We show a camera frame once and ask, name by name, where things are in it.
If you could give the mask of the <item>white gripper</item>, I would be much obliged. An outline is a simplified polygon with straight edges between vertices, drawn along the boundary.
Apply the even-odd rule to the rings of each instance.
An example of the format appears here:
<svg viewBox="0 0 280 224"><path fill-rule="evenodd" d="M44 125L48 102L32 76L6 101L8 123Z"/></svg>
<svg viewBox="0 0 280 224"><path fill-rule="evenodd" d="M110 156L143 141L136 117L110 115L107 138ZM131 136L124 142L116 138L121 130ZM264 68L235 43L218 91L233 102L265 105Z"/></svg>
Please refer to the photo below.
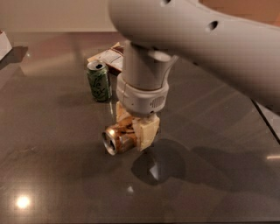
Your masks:
<svg viewBox="0 0 280 224"><path fill-rule="evenodd" d="M168 84L164 84L157 90L141 90L126 82L122 74L117 77L116 121L119 123L130 115L137 116L132 120L132 127L136 135L136 147L139 151L151 146L158 133L160 119L156 114L151 114L164 108L168 91Z"/></svg>

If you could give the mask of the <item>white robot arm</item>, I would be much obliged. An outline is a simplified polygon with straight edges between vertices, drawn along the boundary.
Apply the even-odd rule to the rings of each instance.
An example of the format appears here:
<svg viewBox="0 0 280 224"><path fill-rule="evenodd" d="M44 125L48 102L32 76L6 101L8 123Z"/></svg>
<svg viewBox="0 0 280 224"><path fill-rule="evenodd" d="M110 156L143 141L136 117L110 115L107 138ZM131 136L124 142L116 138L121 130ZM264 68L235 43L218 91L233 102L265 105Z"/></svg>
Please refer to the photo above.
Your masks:
<svg viewBox="0 0 280 224"><path fill-rule="evenodd" d="M219 13L199 0L108 0L108 11L127 39L116 94L133 116L164 107L178 57L280 112L279 27Z"/></svg>

